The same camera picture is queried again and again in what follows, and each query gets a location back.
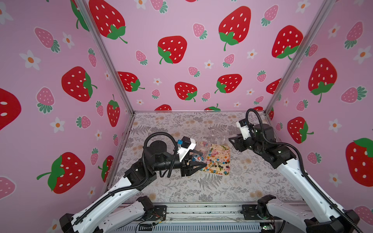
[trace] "pink strawberry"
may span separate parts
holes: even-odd
[[[167,3],[163,0],[150,0],[154,10],[159,10],[159,13],[165,14],[167,12]]]
[[[255,105],[259,104],[260,102],[263,101],[263,99],[264,99],[264,96],[259,96],[258,98],[255,99],[254,104]]]
[[[148,60],[146,60],[146,56],[140,50],[136,51],[136,59],[140,62],[141,65],[146,66],[148,64]]]
[[[355,208],[355,212],[361,220],[373,226],[373,210],[370,210],[366,206],[359,206]]]
[[[6,198],[16,190],[16,183],[6,176],[0,176],[0,200]]]
[[[95,147],[92,150],[92,154],[91,154],[91,164],[92,164],[92,166],[94,166],[97,163],[97,160],[98,160],[98,149]]]
[[[277,123],[277,125],[276,125],[276,129],[277,129],[278,131],[281,131],[281,129],[282,129],[282,123],[281,123],[281,122]]]
[[[297,104],[297,110],[303,111],[305,108],[307,108],[307,106],[308,106],[307,100],[299,101],[299,103]]]
[[[293,84],[293,92],[296,93],[299,89],[299,84],[300,82],[300,79],[297,77],[295,80],[294,80],[294,84]]]
[[[276,18],[278,10],[278,5],[273,5],[268,10],[266,10],[266,12],[264,13],[264,18],[261,19],[261,25],[263,27],[268,26],[271,23],[271,21]]]
[[[349,49],[352,48],[354,45],[357,44],[357,39],[361,37],[363,34],[363,22],[359,21],[355,23],[355,25],[351,28],[351,30],[348,32],[345,41],[345,48]]]
[[[41,88],[36,95],[36,100],[39,102],[36,106],[38,106],[40,112],[46,114],[53,110],[52,105],[54,105],[54,97],[49,88]]]
[[[308,46],[307,50],[305,51],[305,56],[306,57],[312,57],[317,51],[319,47],[317,44],[312,44],[311,46]]]
[[[192,67],[192,66],[190,66],[188,68],[188,71],[189,71],[189,74],[194,76],[194,77],[199,77],[201,75],[201,73],[198,71],[198,69],[195,68],[195,67]]]
[[[352,104],[355,103],[356,100],[360,101],[363,98],[365,98],[367,92],[368,91],[365,90],[365,87],[362,86],[358,88],[351,87],[347,91],[345,91],[345,93],[342,94],[341,100],[343,102]]]
[[[93,67],[96,67],[97,59],[95,57],[95,53],[93,52],[92,48],[88,49],[88,59],[90,60]]]
[[[196,37],[199,37],[200,40],[204,40],[207,38],[207,31],[205,30],[205,26],[199,23],[195,23],[193,25],[193,32]]]
[[[34,31],[41,44],[44,45],[46,48],[50,48],[52,52],[55,53],[59,53],[59,51],[61,51],[58,41],[53,39],[53,36],[50,32],[39,27],[35,27]]]
[[[264,80],[266,79],[267,75],[266,75],[266,72],[264,70],[261,70],[259,73],[258,73],[258,77],[257,77],[257,80],[259,82],[264,82]]]
[[[91,125],[91,120],[86,117],[86,116],[83,116],[83,117],[78,117],[76,119],[76,126],[79,127],[79,128],[83,128],[83,129],[86,129],[88,128],[89,126]]]
[[[114,145],[118,146],[118,136],[116,134],[114,134],[113,140],[114,140]]]
[[[159,96],[160,96],[160,92],[159,90],[155,89],[154,91],[151,92],[151,97],[153,97],[154,99],[158,99]]]
[[[101,105],[100,101],[96,102],[97,113],[102,117],[104,116],[104,106]]]
[[[206,92],[205,94],[202,95],[202,101],[206,102],[210,98],[210,93]]]
[[[234,54],[229,54],[224,58],[223,66],[224,68],[228,68],[234,62]]]
[[[321,156],[317,152],[311,152],[307,155],[308,161],[310,161],[313,164],[317,164],[321,162]]]

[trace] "strawberry wallpaper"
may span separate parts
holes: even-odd
[[[1,231],[61,233],[100,195],[130,114],[74,1],[0,1],[0,30]]]
[[[323,1],[86,2],[134,110],[224,111],[268,105]]]
[[[335,3],[281,97],[272,125],[320,186],[373,231],[372,1]]]

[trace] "floral tablecloth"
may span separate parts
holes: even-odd
[[[261,115],[263,122],[266,123],[263,114]],[[183,136],[198,140],[208,138],[209,129],[216,129],[218,132],[227,130],[233,135],[240,133],[236,122],[243,118],[244,112],[136,113],[115,174],[115,182],[141,157],[142,145],[149,134],[164,131],[176,140]],[[258,123],[252,114],[249,115],[249,120]],[[165,141],[168,152],[172,152],[173,145],[167,137],[157,136],[153,140]],[[255,201],[267,194],[272,194],[283,201],[302,200],[285,177],[252,151],[239,152],[231,147],[229,164],[230,172],[227,176],[198,171],[192,176],[181,177],[178,169],[173,170],[170,178],[157,177],[137,196],[126,202],[134,202],[139,196],[144,195],[149,196],[153,202]]]

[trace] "wire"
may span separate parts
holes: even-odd
[[[316,191],[326,200],[326,202],[328,202],[330,204],[330,206],[333,209],[335,209],[349,224],[351,224],[351,226],[356,230],[357,233],[363,233],[363,231],[342,210],[340,210],[337,207],[337,205],[335,203],[333,203],[332,200],[330,200],[328,198],[328,196],[311,180],[311,178],[308,176],[308,173],[304,169],[302,155],[301,155],[301,153],[299,152],[299,150],[295,146],[293,146],[293,145],[291,145],[289,143],[285,143],[285,142],[271,142],[271,141],[267,140],[266,135],[264,133],[263,122],[261,121],[259,113],[255,109],[250,108],[250,109],[248,109],[246,111],[246,118],[245,118],[246,124],[247,125],[249,124],[248,116],[249,116],[249,112],[251,112],[251,111],[254,112],[255,115],[258,118],[258,121],[259,121],[259,124],[260,124],[261,135],[262,135],[264,141],[267,142],[267,143],[270,143],[270,144],[274,144],[274,145],[285,145],[287,147],[292,148],[296,152],[296,154],[298,156],[299,167],[301,169],[301,172],[302,172],[303,176],[306,178],[306,180],[314,187],[314,189],[316,189]]]

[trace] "black cable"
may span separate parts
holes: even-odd
[[[175,146],[175,150],[174,150],[174,153],[173,153],[173,160],[172,160],[172,163],[171,163],[171,168],[170,168],[170,170],[168,172],[169,175],[167,175],[167,177],[171,176],[171,171],[173,169],[173,164],[175,162],[175,157],[176,157],[176,155],[178,153],[178,144],[175,141],[175,139],[173,138],[173,136],[171,136],[169,133],[166,133],[166,132],[152,133],[151,135],[149,135],[145,139],[144,146],[142,147],[143,150],[142,150],[141,162],[142,162],[142,166],[144,167],[144,171],[145,171],[145,179],[140,184],[138,184],[138,185],[130,185],[130,186],[123,187],[123,188],[118,188],[118,189],[113,190],[112,192],[109,192],[107,195],[105,195],[100,200],[98,200],[95,204],[93,204],[88,210],[86,210],[80,217],[77,217],[76,221],[74,222],[74,225],[78,225],[80,222],[82,222],[83,219],[85,217],[87,217],[87,215],[90,212],[92,212],[92,210],[94,210],[97,206],[99,206],[103,201],[105,201],[109,197],[114,196],[114,194],[116,194],[118,192],[130,190],[130,189],[135,189],[135,188],[138,188],[138,187],[142,186],[143,184],[145,184],[145,182],[149,179],[149,171],[148,171],[148,168],[146,167],[146,162],[145,162],[145,148],[147,148],[148,142],[150,141],[150,139],[153,138],[153,137],[155,137],[155,136],[158,136],[158,135],[164,135],[164,136],[169,137],[171,139],[172,143]]]
[[[250,108],[246,111],[246,118],[245,118],[246,124],[247,125],[249,124],[248,116],[249,116],[249,112],[251,112],[251,111],[255,113],[255,115],[257,116],[257,118],[259,120],[261,135],[262,135],[264,141],[266,141],[267,143],[270,143],[270,144],[284,145],[284,146],[292,148],[298,156],[299,167],[301,169],[301,172],[302,172],[303,176],[306,178],[306,180],[316,189],[316,191],[326,200],[326,202],[328,202],[330,204],[330,206],[333,209],[335,209],[349,224],[351,224],[351,226],[356,230],[357,233],[363,233],[363,231],[342,210],[340,210],[337,207],[337,205],[335,203],[333,203],[332,200],[330,200],[328,198],[328,196],[311,180],[311,178],[308,176],[308,173],[306,173],[306,171],[304,169],[302,155],[295,146],[293,146],[289,143],[285,143],[285,142],[270,142],[270,141],[267,140],[266,135],[264,133],[263,122],[261,121],[259,113],[255,109]]]

